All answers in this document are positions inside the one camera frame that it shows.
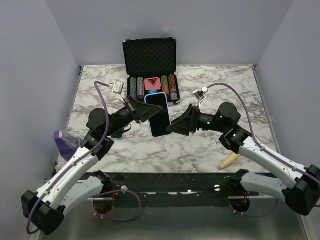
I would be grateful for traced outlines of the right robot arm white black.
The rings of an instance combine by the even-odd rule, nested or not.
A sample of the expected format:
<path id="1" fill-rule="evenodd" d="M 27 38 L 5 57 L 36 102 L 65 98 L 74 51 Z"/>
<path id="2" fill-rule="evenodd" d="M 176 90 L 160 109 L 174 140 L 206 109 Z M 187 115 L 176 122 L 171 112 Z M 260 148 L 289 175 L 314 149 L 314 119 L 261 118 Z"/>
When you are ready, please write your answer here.
<path id="1" fill-rule="evenodd" d="M 200 129 L 221 133 L 219 141 L 227 150 L 254 161 L 274 176 L 258 176 L 245 171 L 241 178 L 230 183 L 230 191 L 234 195 L 262 193 L 284 201 L 297 214 L 308 216 L 320 199 L 319 167 L 304 166 L 273 151 L 262 144 L 252 131 L 239 126 L 240 118 L 241 114 L 230 102 L 222 103 L 215 115 L 202 113 L 191 104 L 167 127 L 167 131 L 184 136 Z"/>

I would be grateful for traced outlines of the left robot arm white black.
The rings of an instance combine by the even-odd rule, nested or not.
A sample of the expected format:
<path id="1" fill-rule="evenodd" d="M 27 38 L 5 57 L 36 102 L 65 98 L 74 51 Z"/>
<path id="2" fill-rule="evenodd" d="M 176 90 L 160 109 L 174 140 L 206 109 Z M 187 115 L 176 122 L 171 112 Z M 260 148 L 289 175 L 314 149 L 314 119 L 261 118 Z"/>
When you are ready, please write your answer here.
<path id="1" fill-rule="evenodd" d="M 133 121 L 144 123 L 162 110 L 162 106 L 142 103 L 130 96 L 116 113 L 109 114 L 105 107 L 92 110 L 86 124 L 89 132 L 68 163 L 38 190 L 27 190 L 22 195 L 22 211 L 27 224 L 50 235 L 62 224 L 67 210 L 77 200 L 85 201 L 94 195 L 107 197 L 111 185 L 98 177 L 93 177 L 93 182 L 82 190 L 75 189 L 74 185 L 110 151 L 114 144 L 109 138 L 111 135 Z"/>

